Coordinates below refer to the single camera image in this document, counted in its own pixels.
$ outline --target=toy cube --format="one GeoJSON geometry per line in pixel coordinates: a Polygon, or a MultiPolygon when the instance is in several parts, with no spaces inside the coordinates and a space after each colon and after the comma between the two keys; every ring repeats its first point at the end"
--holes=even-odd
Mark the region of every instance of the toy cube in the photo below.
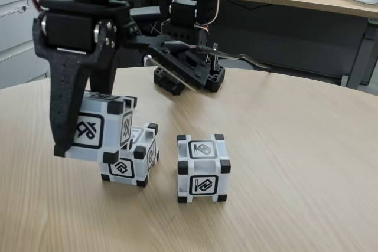
{"type": "Polygon", "coordinates": [[[136,97],[85,92],[68,158],[115,164],[131,138],[136,97]]]}
{"type": "Polygon", "coordinates": [[[132,127],[132,139],[121,150],[118,162],[100,163],[102,180],[146,187],[149,172],[159,161],[159,149],[155,139],[157,133],[158,125],[154,123],[147,123],[144,127],[132,127]]]}
{"type": "Polygon", "coordinates": [[[202,196],[211,196],[213,202],[225,201],[231,164],[224,136],[191,140],[190,135],[178,135],[177,146],[178,202],[191,203],[193,197],[202,196]]]}

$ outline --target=white cabinet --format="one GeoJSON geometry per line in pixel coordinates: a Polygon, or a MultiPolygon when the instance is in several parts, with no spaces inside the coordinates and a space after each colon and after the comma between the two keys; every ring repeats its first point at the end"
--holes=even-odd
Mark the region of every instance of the white cabinet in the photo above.
{"type": "Polygon", "coordinates": [[[0,0],[0,89],[26,83],[49,73],[48,61],[38,58],[32,40],[38,15],[31,0],[0,0]]]}

